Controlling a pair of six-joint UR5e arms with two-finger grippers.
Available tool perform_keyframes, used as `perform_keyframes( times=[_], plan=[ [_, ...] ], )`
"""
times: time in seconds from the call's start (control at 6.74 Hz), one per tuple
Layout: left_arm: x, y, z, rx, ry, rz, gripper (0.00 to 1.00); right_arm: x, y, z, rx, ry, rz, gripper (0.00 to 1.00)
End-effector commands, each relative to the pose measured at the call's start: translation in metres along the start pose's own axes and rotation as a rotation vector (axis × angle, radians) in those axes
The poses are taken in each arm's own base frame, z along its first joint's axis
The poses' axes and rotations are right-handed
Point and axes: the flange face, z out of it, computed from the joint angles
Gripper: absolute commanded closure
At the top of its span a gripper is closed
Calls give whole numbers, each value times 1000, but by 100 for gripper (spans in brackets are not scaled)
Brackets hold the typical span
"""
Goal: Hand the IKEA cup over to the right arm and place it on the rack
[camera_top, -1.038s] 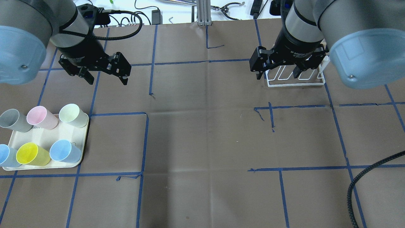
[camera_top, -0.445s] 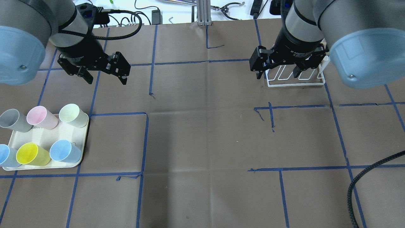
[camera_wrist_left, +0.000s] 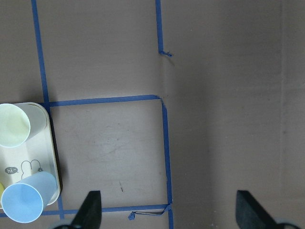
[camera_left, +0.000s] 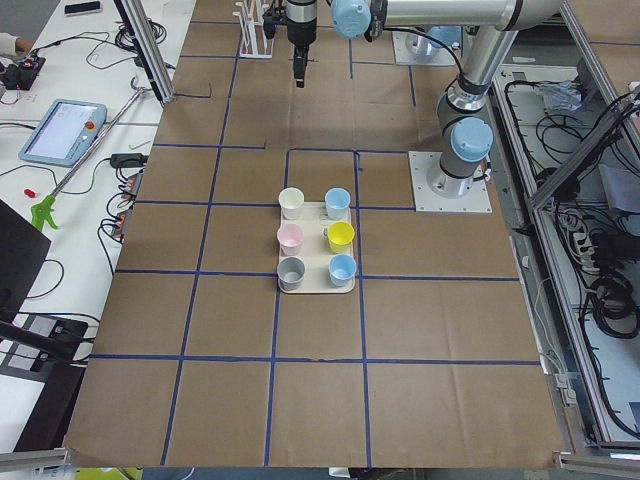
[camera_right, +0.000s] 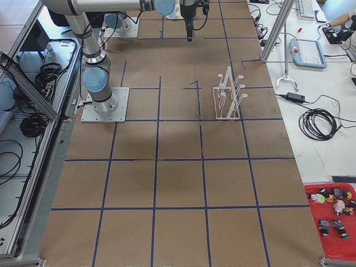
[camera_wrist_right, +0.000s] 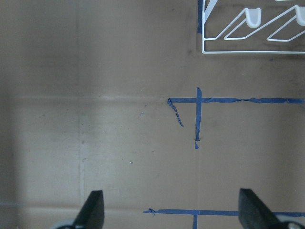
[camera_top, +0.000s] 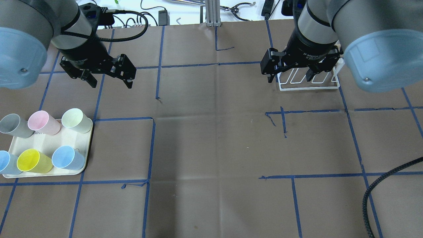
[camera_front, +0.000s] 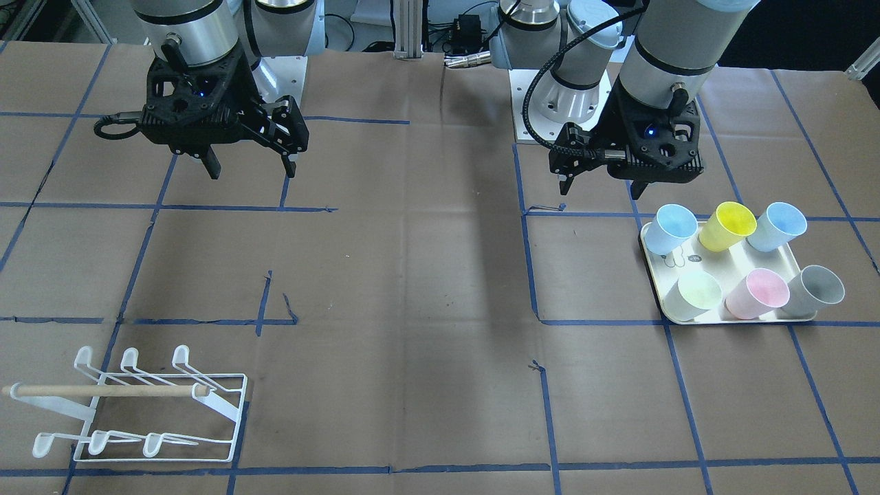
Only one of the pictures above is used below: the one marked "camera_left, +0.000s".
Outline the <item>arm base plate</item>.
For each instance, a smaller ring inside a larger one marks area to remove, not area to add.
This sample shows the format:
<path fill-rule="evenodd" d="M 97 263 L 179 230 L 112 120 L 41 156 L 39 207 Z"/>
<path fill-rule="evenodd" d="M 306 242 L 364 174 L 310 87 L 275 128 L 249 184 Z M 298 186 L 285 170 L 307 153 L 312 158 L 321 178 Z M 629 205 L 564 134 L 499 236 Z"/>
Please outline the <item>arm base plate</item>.
<path fill-rule="evenodd" d="M 460 26 L 428 26 L 425 33 L 448 46 L 454 53 L 462 52 Z M 422 36 L 393 32 L 393 48 L 397 65 L 454 66 L 452 56 L 440 45 Z"/>
<path fill-rule="evenodd" d="M 409 151 L 415 210 L 434 214 L 490 214 L 487 183 L 480 167 L 468 179 L 449 177 L 441 169 L 440 152 Z"/>

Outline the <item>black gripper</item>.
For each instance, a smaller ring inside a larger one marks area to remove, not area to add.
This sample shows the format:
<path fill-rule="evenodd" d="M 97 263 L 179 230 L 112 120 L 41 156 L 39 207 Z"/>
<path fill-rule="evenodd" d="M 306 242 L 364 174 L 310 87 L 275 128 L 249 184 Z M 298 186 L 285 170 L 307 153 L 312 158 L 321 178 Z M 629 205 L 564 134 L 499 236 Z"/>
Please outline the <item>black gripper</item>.
<path fill-rule="evenodd" d="M 305 87 L 309 46 L 316 40 L 317 1 L 288 0 L 285 5 L 287 37 L 294 47 L 293 77 L 297 88 Z"/>

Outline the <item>person hand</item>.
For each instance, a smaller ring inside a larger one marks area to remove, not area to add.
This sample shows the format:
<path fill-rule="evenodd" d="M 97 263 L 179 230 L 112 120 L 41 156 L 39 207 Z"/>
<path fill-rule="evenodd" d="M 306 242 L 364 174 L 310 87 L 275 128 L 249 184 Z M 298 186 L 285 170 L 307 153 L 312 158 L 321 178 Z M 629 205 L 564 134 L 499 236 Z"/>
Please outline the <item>person hand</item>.
<path fill-rule="evenodd" d="M 27 54 L 33 48 L 34 42 L 28 38 L 16 37 L 15 38 L 15 51 L 20 54 Z"/>

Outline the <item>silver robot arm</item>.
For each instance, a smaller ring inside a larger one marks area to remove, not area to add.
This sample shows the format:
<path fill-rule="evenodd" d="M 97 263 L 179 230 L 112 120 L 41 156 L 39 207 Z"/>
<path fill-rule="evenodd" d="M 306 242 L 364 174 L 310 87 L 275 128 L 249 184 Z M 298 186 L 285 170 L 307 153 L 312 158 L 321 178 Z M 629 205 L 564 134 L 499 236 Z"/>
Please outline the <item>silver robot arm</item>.
<path fill-rule="evenodd" d="M 477 114 L 498 67 L 519 31 L 547 20 L 560 6 L 558 1 L 334 1 L 331 16 L 335 30 L 347 39 L 375 40 L 400 27 L 477 27 L 457 77 L 439 100 L 445 145 L 427 174 L 434 193 L 457 199 L 470 190 L 493 143 L 491 128 Z"/>

